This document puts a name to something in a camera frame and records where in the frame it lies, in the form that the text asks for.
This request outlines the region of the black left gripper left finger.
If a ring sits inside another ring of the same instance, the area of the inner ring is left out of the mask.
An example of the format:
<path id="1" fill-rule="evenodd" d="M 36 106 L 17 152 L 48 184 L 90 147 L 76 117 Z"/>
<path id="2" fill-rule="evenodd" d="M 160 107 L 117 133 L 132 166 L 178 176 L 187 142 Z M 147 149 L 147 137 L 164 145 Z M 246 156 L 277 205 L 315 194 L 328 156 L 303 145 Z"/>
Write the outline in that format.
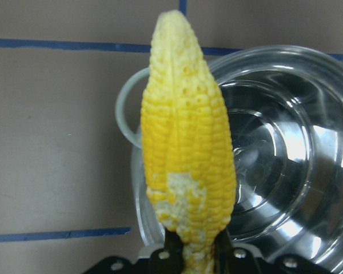
<path id="1" fill-rule="evenodd" d="M 163 247 L 156 249 L 150 255 L 149 273 L 182 273 L 184 246 L 180 237 L 166 229 L 164 240 Z"/>

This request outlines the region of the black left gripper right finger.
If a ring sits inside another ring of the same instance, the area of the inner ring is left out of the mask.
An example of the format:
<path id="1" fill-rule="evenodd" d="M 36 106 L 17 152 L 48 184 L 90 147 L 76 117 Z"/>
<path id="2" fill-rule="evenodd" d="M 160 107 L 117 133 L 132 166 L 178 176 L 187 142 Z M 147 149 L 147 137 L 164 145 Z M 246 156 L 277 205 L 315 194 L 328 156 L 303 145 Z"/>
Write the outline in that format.
<path id="1" fill-rule="evenodd" d="M 235 247 L 227 230 L 217 235 L 214 245 L 216 273 L 257 273 L 253 254 L 245 247 Z"/>

